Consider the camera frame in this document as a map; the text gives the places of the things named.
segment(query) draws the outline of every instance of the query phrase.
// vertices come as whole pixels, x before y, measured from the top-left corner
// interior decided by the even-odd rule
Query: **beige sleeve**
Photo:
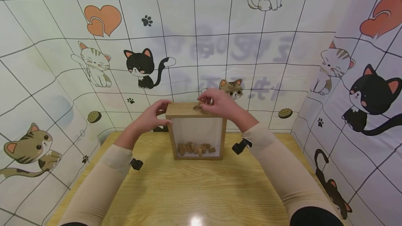
[[[131,150],[110,146],[71,199],[58,225],[101,225],[130,169],[132,158]]]
[[[289,220],[297,210],[308,206],[323,208],[338,217],[310,173],[267,126],[259,123],[245,131],[243,138],[252,143],[250,152],[278,193]]]

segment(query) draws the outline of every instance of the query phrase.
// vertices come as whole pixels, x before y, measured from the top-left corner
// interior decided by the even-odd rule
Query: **cat face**
[[[349,91],[352,104],[365,113],[378,115],[386,112],[402,88],[400,78],[384,80],[377,75],[371,64],[364,70]]]
[[[243,88],[241,87],[241,80],[236,80],[233,82],[228,82],[226,80],[221,80],[219,84],[219,89],[224,90],[230,95],[230,98],[235,100],[243,95]]]
[[[328,50],[321,52],[321,57],[320,71],[333,77],[342,77],[347,70],[355,66],[355,61],[351,59],[349,53],[344,49],[336,48],[334,42]]]
[[[142,53],[124,50],[124,54],[127,58],[127,69],[132,75],[144,77],[150,75],[154,71],[154,58],[151,50],[148,48],[144,49]]]
[[[4,145],[6,154],[18,163],[28,164],[45,155],[53,142],[51,135],[39,130],[39,127],[32,123],[27,134],[19,141],[8,142]]]
[[[78,41],[81,48],[81,59],[88,65],[88,67],[104,71],[110,68],[109,55],[103,54],[100,51],[88,48],[84,43]]]

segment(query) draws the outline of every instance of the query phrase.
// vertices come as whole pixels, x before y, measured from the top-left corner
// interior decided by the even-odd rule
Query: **orange heart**
[[[402,23],[402,0],[381,0],[373,11],[373,19],[360,25],[362,34],[379,38]]]
[[[98,19],[92,19],[91,23],[87,25],[90,34],[103,37],[103,24]]]
[[[383,13],[377,15],[373,19],[365,20],[360,25],[360,31],[364,35],[374,38],[381,31],[381,29],[385,26],[387,21],[388,21],[388,13],[383,12]]]
[[[100,19],[103,22],[103,31],[108,36],[110,36],[121,23],[121,14],[114,6],[102,6],[101,9],[96,6],[87,6],[84,9],[84,14],[89,22],[91,22],[93,17]]]

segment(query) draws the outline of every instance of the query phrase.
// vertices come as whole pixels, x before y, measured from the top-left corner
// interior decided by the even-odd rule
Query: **table surface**
[[[48,226],[57,225],[85,177],[120,133],[108,136]],[[319,183],[292,136],[276,136]],[[248,150],[241,155],[232,151],[240,141],[240,133],[226,134],[223,160],[174,160],[169,133],[143,134],[133,156],[144,165],[140,171],[130,169],[102,225],[288,226],[285,208],[257,160]]]

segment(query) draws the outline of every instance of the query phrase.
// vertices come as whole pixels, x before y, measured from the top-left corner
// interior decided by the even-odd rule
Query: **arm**
[[[168,100],[159,100],[131,123],[109,147],[85,178],[58,225],[101,225],[109,207],[129,171],[132,150],[142,133],[166,126],[170,120],[156,117],[166,112]]]
[[[334,208],[309,172],[267,126],[238,106],[224,91],[208,89],[199,100],[205,103],[200,105],[203,110],[233,121],[243,133],[243,138],[252,143],[250,152],[278,193],[289,219],[301,208],[316,207],[330,212],[338,220]]]

